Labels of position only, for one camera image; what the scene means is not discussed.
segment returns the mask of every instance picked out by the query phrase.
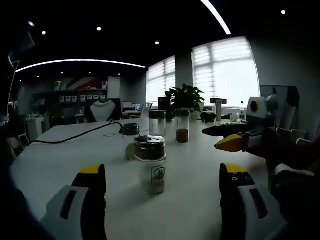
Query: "window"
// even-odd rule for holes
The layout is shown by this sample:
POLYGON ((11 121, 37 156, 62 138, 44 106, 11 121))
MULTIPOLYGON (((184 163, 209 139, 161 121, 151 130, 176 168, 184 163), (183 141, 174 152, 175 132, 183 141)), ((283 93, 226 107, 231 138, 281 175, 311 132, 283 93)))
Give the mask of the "window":
POLYGON ((158 98, 176 86, 175 56, 169 57, 151 67, 146 74, 146 102, 158 106, 158 98))
POLYGON ((245 37, 195 47, 193 68, 193 85, 204 92, 206 106, 210 98, 221 98, 227 99, 223 107, 247 107, 250 97, 260 95, 255 60, 245 37))

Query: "brown powder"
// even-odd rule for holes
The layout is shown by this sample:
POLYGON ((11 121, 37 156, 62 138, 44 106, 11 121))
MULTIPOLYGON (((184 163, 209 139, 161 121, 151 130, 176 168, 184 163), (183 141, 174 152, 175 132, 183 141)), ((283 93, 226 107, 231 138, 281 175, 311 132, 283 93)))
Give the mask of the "brown powder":
POLYGON ((175 139, 178 143, 181 143, 181 144, 189 142, 189 130, 188 129, 178 129, 176 131, 175 139))

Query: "glass jar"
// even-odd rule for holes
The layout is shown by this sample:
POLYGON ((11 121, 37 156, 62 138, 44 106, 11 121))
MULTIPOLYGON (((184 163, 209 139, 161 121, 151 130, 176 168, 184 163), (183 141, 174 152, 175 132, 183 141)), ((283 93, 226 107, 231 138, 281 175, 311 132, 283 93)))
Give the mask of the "glass jar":
POLYGON ((149 111, 149 134, 162 137, 166 135, 166 111, 149 111))
POLYGON ((165 191, 166 141, 162 136, 139 136, 134 142, 135 159, 140 164, 143 191, 159 195, 165 191))
POLYGON ((178 143, 189 142, 190 131, 190 111, 187 108, 181 108, 176 111, 176 132, 175 140, 178 143))
POLYGON ((125 145, 125 158, 135 160, 135 139, 140 134, 140 127, 137 123, 128 123, 123 125, 122 138, 125 145))

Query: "potted plant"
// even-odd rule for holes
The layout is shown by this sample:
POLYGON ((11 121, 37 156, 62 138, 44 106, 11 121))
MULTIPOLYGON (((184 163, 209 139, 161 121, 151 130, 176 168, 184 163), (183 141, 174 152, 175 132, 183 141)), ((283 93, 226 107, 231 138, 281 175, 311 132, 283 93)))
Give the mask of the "potted plant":
POLYGON ((188 108, 191 113, 200 112, 199 103, 203 103, 205 100, 200 94, 204 92, 194 86, 188 86, 186 84, 179 87, 170 87, 169 91, 165 92, 165 96, 168 101, 171 102, 171 109, 178 110, 181 108, 188 108))

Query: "computer monitor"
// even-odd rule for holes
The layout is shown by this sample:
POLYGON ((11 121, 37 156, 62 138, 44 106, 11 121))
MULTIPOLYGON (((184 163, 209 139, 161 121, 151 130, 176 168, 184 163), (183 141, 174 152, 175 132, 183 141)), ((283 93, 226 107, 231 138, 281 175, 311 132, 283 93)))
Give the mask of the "computer monitor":
POLYGON ((132 101, 123 101, 122 102, 122 109, 124 111, 126 110, 132 110, 132 101))

